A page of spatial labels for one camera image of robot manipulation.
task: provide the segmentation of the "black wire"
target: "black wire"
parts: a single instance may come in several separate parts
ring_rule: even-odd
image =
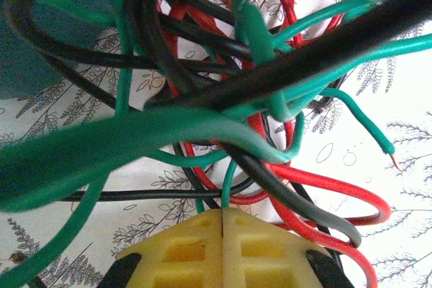
[[[339,89],[341,87],[341,85],[345,82],[345,80],[346,80],[346,74],[343,75],[342,77],[340,77],[339,79],[331,82],[327,86],[327,88]],[[334,100],[334,97],[324,96],[320,100],[312,100],[308,106],[310,108],[313,108],[313,109],[322,109],[322,108],[328,107],[333,102],[333,100]]]
[[[18,34],[20,34],[28,42],[32,43],[34,47],[45,54],[91,65],[105,65],[109,67],[134,67],[137,69],[155,69],[157,67],[152,61],[145,57],[101,53],[98,51],[75,47],[54,39],[53,37],[40,31],[32,21],[31,11],[34,1],[35,0],[5,0],[5,12],[9,23],[17,30]],[[232,16],[232,13],[229,11],[218,7],[207,0],[190,0],[189,2],[194,2],[192,5],[195,5],[197,8],[205,10],[208,13],[212,13],[212,15],[219,19],[221,19],[221,17],[213,13],[211,9],[207,7],[203,8],[202,6],[199,7],[197,4],[205,3],[209,7],[219,8],[221,11],[227,12]],[[184,67],[186,68],[191,64],[191,62],[184,63]]]
[[[270,145],[272,145],[272,147],[277,148],[276,143],[271,138],[270,125],[269,125],[269,120],[267,119],[267,116],[265,114],[261,114],[261,117],[263,120],[263,125],[264,125],[265,135],[267,137],[267,141],[270,143]],[[308,192],[306,191],[306,189],[304,188],[304,186],[301,183],[293,182],[290,179],[288,179],[288,180],[290,181],[292,187],[294,188],[294,190],[296,191],[297,194],[299,194],[301,197],[303,197],[304,199],[306,199],[309,202],[314,204],[312,198],[309,196]],[[317,225],[317,229],[323,233],[331,235],[329,228],[326,226]],[[342,261],[340,260],[340,253],[335,251],[335,250],[332,250],[332,249],[327,249],[327,251],[330,253],[331,257],[335,260],[336,264],[343,270],[344,268],[342,266]]]
[[[200,26],[181,22],[175,18],[163,15],[162,13],[159,14],[159,21],[164,30],[185,38],[186,40],[198,43],[199,45],[208,46],[217,53],[225,53],[252,61],[249,47],[238,40],[213,34]]]
[[[350,238],[350,243],[358,247],[361,235],[346,219],[320,209],[308,200],[289,190],[257,158],[229,143],[221,143],[222,148],[250,175],[266,192],[300,216],[316,224],[336,229]]]
[[[165,104],[224,110],[263,98],[282,88],[295,87],[307,79],[325,75],[370,52],[401,31],[429,19],[431,14],[432,0],[384,1],[380,6],[295,51],[280,55],[271,62],[258,65],[247,73],[224,80],[211,88],[197,90]]]
[[[183,153],[182,146],[180,143],[173,144],[174,153],[178,156],[185,156]],[[195,175],[195,172],[191,168],[183,168],[182,170],[186,176],[186,178],[189,179],[190,183],[192,184],[192,187],[195,188],[198,192],[205,192],[207,189],[202,185],[200,179]],[[209,208],[220,208],[219,205],[214,201],[212,198],[206,198],[203,199],[203,201],[207,204]]]
[[[232,194],[238,194],[248,189],[254,181],[246,179],[231,188]],[[84,196],[85,191],[77,191],[69,195],[66,198],[61,199],[61,202],[79,202]],[[221,190],[124,190],[124,191],[112,191],[102,192],[98,199],[98,202],[121,202],[128,200],[146,200],[146,199],[174,199],[174,198],[186,198],[186,199],[207,199],[207,198],[220,198],[222,194]]]
[[[143,18],[147,18],[145,26],[152,26],[145,29],[143,32],[155,33],[152,38],[154,49],[157,51],[153,52],[153,55],[158,57],[157,60],[165,60],[165,68],[167,74],[178,73],[178,66],[174,61],[174,56],[169,51],[169,46],[165,40],[163,40],[163,33],[160,30],[160,26],[155,20],[157,20],[157,0],[143,0]],[[183,78],[184,74],[179,74],[178,77]],[[194,91],[194,86],[189,83],[187,85],[190,90]],[[232,158],[243,168],[243,170],[251,176],[264,190],[267,190],[271,195],[279,199],[283,204],[285,204],[289,209],[299,215],[306,217],[320,225],[327,225],[345,233],[354,246],[358,246],[361,242],[360,233],[356,228],[350,224],[345,219],[341,219],[331,213],[325,212],[320,208],[311,204],[307,200],[301,198],[299,195],[295,194],[265,168],[261,162],[254,157],[246,154],[243,150],[231,145],[223,144],[223,148],[232,156]]]
[[[157,0],[126,0],[129,20],[138,44],[147,48],[157,64],[165,71],[169,79],[181,94],[193,90],[196,86],[192,76],[184,69],[177,58],[171,55],[169,45],[157,19]]]
[[[64,76],[71,83],[75,84],[79,88],[83,89],[89,95],[95,97],[100,100],[102,103],[106,104],[108,107],[115,109],[115,97],[110,95],[108,92],[99,88],[95,84],[93,84],[90,80],[87,80],[85,77],[81,76],[77,71],[71,69],[62,61],[58,60],[55,57],[51,57],[49,55],[39,53],[39,55],[56,71],[58,71],[62,76]],[[139,111],[134,107],[129,106],[129,111]]]
[[[306,189],[304,188],[304,186],[301,183],[296,183],[296,182],[293,182],[291,180],[289,180],[289,181],[290,181],[292,187],[294,188],[294,190],[296,191],[297,194],[299,194],[300,196],[302,196],[304,199],[308,200],[309,202],[313,203],[312,198],[309,196],[308,192],[306,191]],[[323,233],[331,235],[329,228],[326,226],[321,226],[321,225],[317,224],[317,229],[318,229],[318,231],[321,231]],[[335,263],[337,264],[337,266],[343,270],[344,266],[342,265],[342,261],[340,260],[340,253],[338,251],[328,249],[328,248],[326,248],[326,250],[329,252],[329,254],[333,258],[333,260],[335,260]]]
[[[43,283],[42,279],[39,277],[35,277],[30,280],[28,283],[28,288],[47,288],[47,286]]]

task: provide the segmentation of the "botanical print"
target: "botanical print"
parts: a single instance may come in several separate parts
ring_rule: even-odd
[[[432,134],[429,131],[432,125],[432,113],[425,112],[426,125],[419,126],[409,122],[393,121],[387,124],[388,129],[396,130],[400,136],[394,140],[394,144],[401,150],[405,148],[407,156],[400,161],[402,171],[393,165],[388,169],[394,171],[398,177],[416,174],[419,182],[410,183],[400,190],[401,198],[407,198],[407,203],[401,206],[393,206],[393,215],[384,225],[370,231],[364,237],[376,237],[383,233],[393,233],[401,241],[416,240],[416,245],[423,246],[422,252],[406,250],[402,247],[394,253],[377,258],[375,267],[378,279],[381,283],[395,283],[408,281],[409,287],[432,287]],[[408,237],[404,237],[405,224],[410,226]]]
[[[35,242],[25,228],[13,219],[8,219],[7,222],[18,242],[16,251],[23,253],[27,257],[39,251],[39,242]],[[92,244],[93,242],[89,243],[73,260],[69,260],[67,256],[63,257],[62,254],[59,255],[38,277],[47,288],[96,286],[102,280],[103,275],[96,271],[84,254]],[[8,270],[9,267],[5,267],[1,273]]]

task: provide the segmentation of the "yellow plastic object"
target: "yellow plastic object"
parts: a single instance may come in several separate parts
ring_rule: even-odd
[[[311,241],[233,208],[208,210],[120,254],[141,261],[126,288],[322,288]]]
[[[131,246],[118,258],[142,258],[126,288],[222,287],[221,234],[221,211],[208,210]]]
[[[223,287],[323,288],[305,252],[315,243],[245,212],[223,210]]]

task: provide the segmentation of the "black rubber part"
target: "black rubber part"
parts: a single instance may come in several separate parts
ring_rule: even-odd
[[[116,260],[97,288],[126,288],[140,261],[141,255],[138,253]]]
[[[306,258],[323,288],[354,288],[332,258],[315,250],[307,250]]]

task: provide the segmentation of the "teal object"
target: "teal object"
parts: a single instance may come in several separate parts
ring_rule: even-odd
[[[73,1],[93,11],[113,11],[108,0]],[[3,3],[4,0],[0,0],[0,100],[34,94],[63,79],[7,25]],[[103,31],[100,26],[78,21],[43,4],[35,4],[33,15],[41,30],[81,47],[91,45]]]

